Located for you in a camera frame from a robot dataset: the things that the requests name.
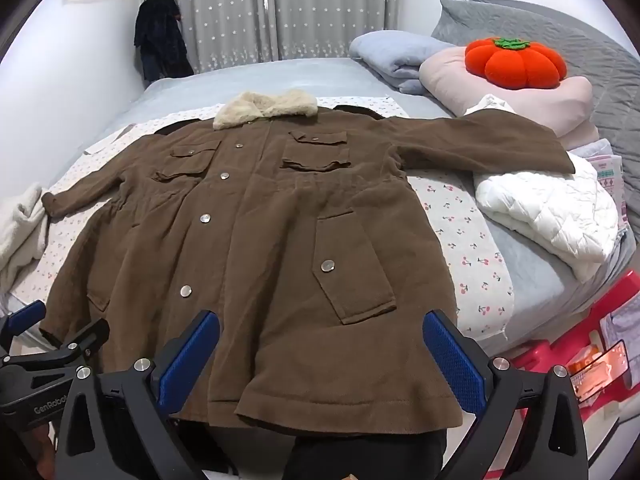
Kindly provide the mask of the brown coat with fur collar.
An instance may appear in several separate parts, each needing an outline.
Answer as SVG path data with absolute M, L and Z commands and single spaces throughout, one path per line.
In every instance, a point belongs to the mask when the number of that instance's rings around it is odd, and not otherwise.
M 428 311 L 456 313 L 410 170 L 478 174 L 573 164 L 548 128 L 502 110 L 385 118 L 351 107 L 239 118 L 223 110 L 148 134 L 67 191 L 96 205 L 58 271 L 41 330 L 98 318 L 112 372 L 152 356 L 201 310 L 222 330 L 181 411 L 215 427 L 423 434 L 462 415 L 425 348 Z

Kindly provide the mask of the red plastic stool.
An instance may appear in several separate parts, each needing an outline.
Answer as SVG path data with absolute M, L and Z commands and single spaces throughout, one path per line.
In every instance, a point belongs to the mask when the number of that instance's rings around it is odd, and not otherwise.
M 639 274 L 629 271 L 555 341 L 532 340 L 514 359 L 521 370 L 565 366 L 578 396 L 580 416 L 639 393 Z

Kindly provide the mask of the cream fleece garment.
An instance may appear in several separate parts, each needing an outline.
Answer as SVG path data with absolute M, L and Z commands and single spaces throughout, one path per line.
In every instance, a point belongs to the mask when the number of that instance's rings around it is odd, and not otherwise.
M 29 185 L 20 195 L 1 201 L 1 293 L 6 294 L 17 275 L 32 260 L 39 260 L 47 246 L 49 217 L 43 207 L 44 189 Z

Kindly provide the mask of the white quilted jacket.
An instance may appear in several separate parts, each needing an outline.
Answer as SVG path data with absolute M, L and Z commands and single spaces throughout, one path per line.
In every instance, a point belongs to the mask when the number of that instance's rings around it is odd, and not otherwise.
M 618 239 L 618 208 L 597 169 L 570 154 L 574 174 L 476 174 L 475 199 L 495 222 L 557 256 L 577 281 L 590 281 Z

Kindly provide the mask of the dark hanging garment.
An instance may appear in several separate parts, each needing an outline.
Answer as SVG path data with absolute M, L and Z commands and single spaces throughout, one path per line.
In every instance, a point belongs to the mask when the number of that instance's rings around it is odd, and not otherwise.
M 148 84 L 194 74 L 180 22 L 181 12 L 175 0 L 142 0 L 134 25 L 134 47 L 139 51 L 143 78 Z

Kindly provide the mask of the pink pillow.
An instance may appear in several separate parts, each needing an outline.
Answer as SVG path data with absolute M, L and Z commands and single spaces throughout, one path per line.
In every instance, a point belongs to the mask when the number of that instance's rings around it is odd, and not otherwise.
M 463 55 L 462 47 L 442 50 L 419 70 L 421 84 L 452 114 L 463 116 L 488 101 L 505 102 L 514 113 L 552 129 L 569 150 L 600 139 L 591 121 L 593 88 L 587 78 L 568 77 L 555 89 L 508 90 L 469 73 Z

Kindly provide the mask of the orange pumpkin cushion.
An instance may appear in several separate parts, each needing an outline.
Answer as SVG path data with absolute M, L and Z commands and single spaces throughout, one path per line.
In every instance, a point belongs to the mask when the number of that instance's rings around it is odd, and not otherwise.
M 520 38 L 489 37 L 465 47 L 466 70 L 498 87 L 554 89 L 567 76 L 567 67 L 555 50 Z

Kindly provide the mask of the grey quilted pillow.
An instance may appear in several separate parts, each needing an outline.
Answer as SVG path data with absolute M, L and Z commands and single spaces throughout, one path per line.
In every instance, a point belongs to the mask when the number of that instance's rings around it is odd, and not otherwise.
M 532 10 L 474 0 L 439 0 L 433 36 L 463 46 L 488 36 L 539 41 L 557 50 L 572 76 L 593 86 L 591 120 L 623 162 L 629 223 L 639 232 L 639 60 L 594 29 L 564 24 Z

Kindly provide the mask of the folded blue blanket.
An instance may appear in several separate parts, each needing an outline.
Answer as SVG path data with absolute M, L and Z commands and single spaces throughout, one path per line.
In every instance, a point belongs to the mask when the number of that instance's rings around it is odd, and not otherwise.
M 426 96 L 419 70 L 432 55 L 452 44 L 431 36 L 403 30 L 377 30 L 358 36 L 349 46 L 349 56 L 366 66 L 396 91 Z

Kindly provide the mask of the grey dotted curtain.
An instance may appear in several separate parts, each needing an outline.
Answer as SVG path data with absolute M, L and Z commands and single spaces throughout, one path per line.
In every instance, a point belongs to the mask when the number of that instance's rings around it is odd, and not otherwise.
M 344 58 L 356 37 L 395 28 L 398 0 L 175 0 L 199 73 L 290 58 Z

